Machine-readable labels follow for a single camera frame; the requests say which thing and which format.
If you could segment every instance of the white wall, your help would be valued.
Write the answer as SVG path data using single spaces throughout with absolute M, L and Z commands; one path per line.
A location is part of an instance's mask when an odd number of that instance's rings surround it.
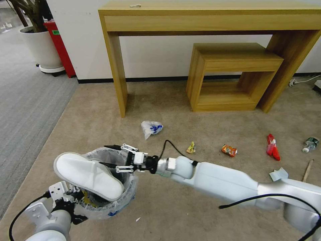
M 112 78 L 97 9 L 107 0 L 47 0 L 78 79 Z M 320 3 L 320 0 L 309 2 Z M 121 37 L 125 74 L 187 76 L 193 43 L 258 42 L 270 35 Z M 298 72 L 321 72 L 321 39 Z

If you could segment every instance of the black baseboard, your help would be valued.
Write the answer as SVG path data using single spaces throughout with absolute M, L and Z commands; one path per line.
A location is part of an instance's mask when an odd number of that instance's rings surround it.
M 309 75 L 318 75 L 320 73 L 297 73 L 294 77 L 302 77 Z M 205 80 L 212 79 L 238 79 L 241 75 L 210 75 L 204 76 Z M 186 81 L 188 76 L 173 76 L 173 77 L 145 77 L 145 78 L 126 78 L 126 82 L 144 82 L 144 81 Z M 79 84 L 93 84 L 93 83 L 112 83 L 113 79 L 78 79 Z

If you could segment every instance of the red package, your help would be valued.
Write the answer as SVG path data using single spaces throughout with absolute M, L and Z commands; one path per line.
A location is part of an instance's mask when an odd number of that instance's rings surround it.
M 269 156 L 273 156 L 274 159 L 276 159 L 277 161 L 281 160 L 279 151 L 277 148 L 277 141 L 275 140 L 274 136 L 269 134 L 267 136 L 267 142 L 268 142 L 268 146 L 266 147 L 267 154 Z

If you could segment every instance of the table leg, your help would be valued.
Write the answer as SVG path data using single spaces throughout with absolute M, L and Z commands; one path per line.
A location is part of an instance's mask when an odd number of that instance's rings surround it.
M 267 49 L 284 58 L 284 61 L 259 102 L 264 112 L 270 111 L 320 35 L 321 30 L 291 30 L 272 36 Z
M 204 74 L 205 74 L 205 60 L 200 56 L 200 53 L 195 50 L 193 65 L 191 67 L 191 72 L 188 76 L 188 81 L 190 87 L 187 87 L 188 98 L 192 106 L 192 110 L 195 112 L 197 109 L 197 104 L 203 84 Z
M 193 81 L 194 81 L 194 75 L 195 75 L 195 70 L 196 70 L 196 63 L 198 61 L 198 53 L 196 53 L 196 48 L 193 46 L 193 51 L 192 51 L 192 59 L 190 63 L 190 71 L 188 73 L 188 79 L 187 79 L 187 85 L 186 85 L 186 93 L 191 100 L 191 94 L 192 94 L 192 86 L 193 86 Z
M 121 48 L 119 36 L 115 32 L 108 32 L 104 16 L 100 16 L 100 21 L 103 29 L 104 39 L 108 52 L 111 72 L 113 74 L 114 86 L 118 99 L 120 116 L 125 117 L 127 103 L 127 84 L 125 78 L 123 58 L 121 56 Z

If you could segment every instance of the white slipper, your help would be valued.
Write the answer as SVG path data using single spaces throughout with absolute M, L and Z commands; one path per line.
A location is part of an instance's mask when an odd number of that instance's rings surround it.
M 53 163 L 53 169 L 61 179 L 91 191 L 110 202 L 117 200 L 124 191 L 123 184 L 106 166 L 78 153 L 60 154 Z

